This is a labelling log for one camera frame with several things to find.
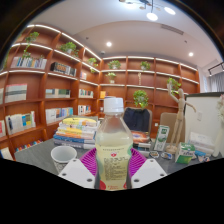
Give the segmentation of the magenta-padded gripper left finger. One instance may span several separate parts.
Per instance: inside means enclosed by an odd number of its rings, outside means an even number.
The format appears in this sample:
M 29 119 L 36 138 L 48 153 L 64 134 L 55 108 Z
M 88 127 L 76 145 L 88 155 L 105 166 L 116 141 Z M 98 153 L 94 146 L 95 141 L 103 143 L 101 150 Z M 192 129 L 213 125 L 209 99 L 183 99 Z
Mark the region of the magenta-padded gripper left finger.
M 72 159 L 60 172 L 59 177 L 78 186 L 93 189 L 97 172 L 96 149 L 91 149 L 80 159 Z

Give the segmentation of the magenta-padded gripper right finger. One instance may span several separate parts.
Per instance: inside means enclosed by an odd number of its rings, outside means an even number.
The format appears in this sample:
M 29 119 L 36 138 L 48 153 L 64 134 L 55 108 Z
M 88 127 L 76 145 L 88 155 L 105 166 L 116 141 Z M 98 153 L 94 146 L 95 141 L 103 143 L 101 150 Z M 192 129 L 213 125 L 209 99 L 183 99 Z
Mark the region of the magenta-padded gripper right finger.
M 147 159 L 138 150 L 131 149 L 128 165 L 127 188 L 146 186 L 166 176 L 166 172 L 155 159 Z

